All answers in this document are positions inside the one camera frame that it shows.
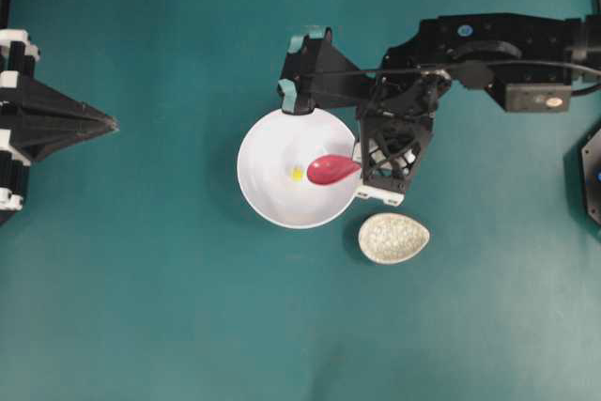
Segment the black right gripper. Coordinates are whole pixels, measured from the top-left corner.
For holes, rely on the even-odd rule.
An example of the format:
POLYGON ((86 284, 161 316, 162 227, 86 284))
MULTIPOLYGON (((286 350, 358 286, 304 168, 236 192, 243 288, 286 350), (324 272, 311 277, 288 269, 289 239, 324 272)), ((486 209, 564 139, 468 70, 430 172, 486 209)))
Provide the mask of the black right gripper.
POLYGON ((287 115, 353 107, 362 116, 381 110, 387 99, 407 94, 437 98, 451 82, 445 68, 428 68, 391 54, 376 69, 359 69, 333 45, 331 28, 318 27, 290 38, 277 90, 287 115))

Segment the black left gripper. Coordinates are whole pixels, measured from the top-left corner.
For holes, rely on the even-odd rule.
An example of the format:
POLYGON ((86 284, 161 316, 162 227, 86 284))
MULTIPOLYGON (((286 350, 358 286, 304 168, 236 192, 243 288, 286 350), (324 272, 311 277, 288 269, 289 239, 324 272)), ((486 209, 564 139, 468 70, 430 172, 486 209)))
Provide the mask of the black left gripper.
POLYGON ((1 223, 24 207, 29 168, 66 147, 118 131, 116 120, 33 79, 39 48, 24 30, 1 31, 1 223), (31 126, 27 112, 99 122, 31 126))

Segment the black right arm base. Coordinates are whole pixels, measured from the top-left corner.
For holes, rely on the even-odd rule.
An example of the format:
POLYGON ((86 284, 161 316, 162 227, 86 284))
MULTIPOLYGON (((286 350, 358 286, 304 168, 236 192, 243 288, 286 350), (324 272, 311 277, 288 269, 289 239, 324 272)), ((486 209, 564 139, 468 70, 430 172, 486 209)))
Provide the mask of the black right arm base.
POLYGON ((578 228, 600 241, 600 122, 584 132, 563 156, 569 214, 578 228))

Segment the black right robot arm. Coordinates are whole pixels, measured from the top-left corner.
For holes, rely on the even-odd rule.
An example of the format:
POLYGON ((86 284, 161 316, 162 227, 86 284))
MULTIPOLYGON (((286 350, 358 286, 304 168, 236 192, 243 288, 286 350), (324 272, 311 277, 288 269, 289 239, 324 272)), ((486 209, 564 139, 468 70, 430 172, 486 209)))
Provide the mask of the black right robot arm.
POLYGON ((289 115, 353 107, 359 117, 413 119, 432 114, 453 82, 485 91, 506 112, 565 111, 600 87, 600 18, 439 16, 376 69, 353 64, 326 28, 292 38, 277 92, 289 115))

